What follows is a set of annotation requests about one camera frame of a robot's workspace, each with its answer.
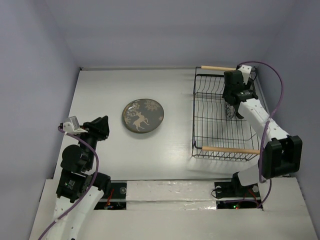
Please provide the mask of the blue floral white plate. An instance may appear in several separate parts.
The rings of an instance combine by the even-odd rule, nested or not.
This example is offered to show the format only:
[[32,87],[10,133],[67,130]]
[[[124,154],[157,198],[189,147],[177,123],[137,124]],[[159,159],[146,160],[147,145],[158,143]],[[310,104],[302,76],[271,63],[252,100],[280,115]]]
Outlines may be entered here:
[[225,102],[225,117],[227,120],[231,120],[236,115],[235,108],[230,105],[228,102]]

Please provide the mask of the dark deer pattern plate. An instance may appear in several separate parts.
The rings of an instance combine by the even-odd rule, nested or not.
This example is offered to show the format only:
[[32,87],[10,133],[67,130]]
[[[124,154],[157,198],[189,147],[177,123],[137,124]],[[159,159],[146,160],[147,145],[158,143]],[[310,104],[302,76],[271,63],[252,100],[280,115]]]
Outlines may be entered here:
[[165,111],[156,100],[141,98],[131,101],[122,112],[122,122],[131,132],[146,134],[158,128],[164,120]]

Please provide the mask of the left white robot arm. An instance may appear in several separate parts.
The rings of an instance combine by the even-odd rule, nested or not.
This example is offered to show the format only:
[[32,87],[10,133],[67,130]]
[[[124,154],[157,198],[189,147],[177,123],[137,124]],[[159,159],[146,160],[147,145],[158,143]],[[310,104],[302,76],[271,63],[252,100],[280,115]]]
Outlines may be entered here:
[[110,134],[109,118],[105,115],[79,124],[77,117],[71,116],[58,130],[78,143],[62,151],[53,220],[40,239],[78,240],[98,201],[111,191],[111,178],[99,172],[96,152],[98,142]]

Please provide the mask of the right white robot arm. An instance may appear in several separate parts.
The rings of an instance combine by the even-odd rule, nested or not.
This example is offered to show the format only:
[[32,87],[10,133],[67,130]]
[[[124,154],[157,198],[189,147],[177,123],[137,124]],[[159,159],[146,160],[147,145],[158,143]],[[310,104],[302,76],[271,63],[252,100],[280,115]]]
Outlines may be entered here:
[[230,183],[235,196],[242,196],[249,186],[275,177],[296,173],[300,169],[303,141],[283,130],[262,106],[249,81],[249,66],[244,70],[224,72],[222,97],[235,110],[239,119],[246,120],[260,138],[257,163],[233,175]]

